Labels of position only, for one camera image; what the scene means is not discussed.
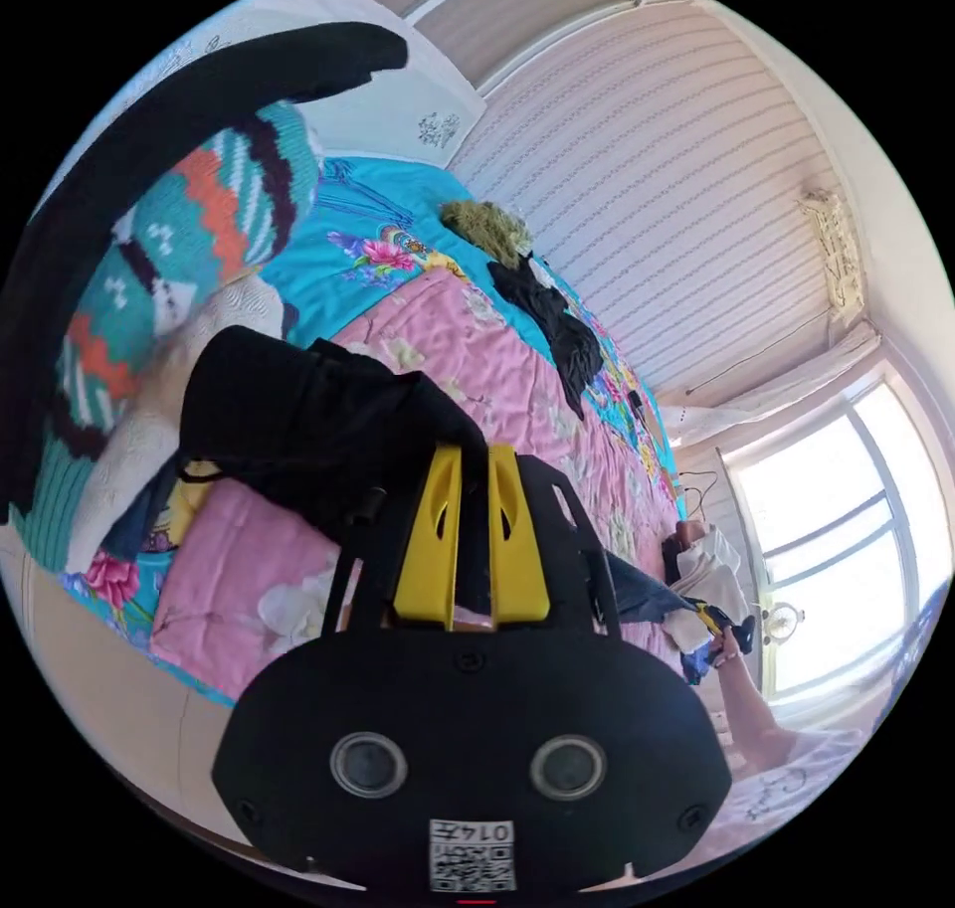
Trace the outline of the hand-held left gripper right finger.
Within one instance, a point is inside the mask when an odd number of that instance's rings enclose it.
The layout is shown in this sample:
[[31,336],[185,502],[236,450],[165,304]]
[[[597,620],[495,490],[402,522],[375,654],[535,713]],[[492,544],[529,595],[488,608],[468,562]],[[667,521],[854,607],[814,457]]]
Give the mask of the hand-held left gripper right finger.
[[550,600],[517,454],[488,448],[488,546],[491,618],[543,622]]

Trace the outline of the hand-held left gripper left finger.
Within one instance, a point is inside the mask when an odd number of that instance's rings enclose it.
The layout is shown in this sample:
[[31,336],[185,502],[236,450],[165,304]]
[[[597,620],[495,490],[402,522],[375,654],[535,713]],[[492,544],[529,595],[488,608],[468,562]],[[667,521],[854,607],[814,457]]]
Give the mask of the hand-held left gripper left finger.
[[461,450],[442,445],[424,481],[393,598],[401,620],[454,617],[462,493]]

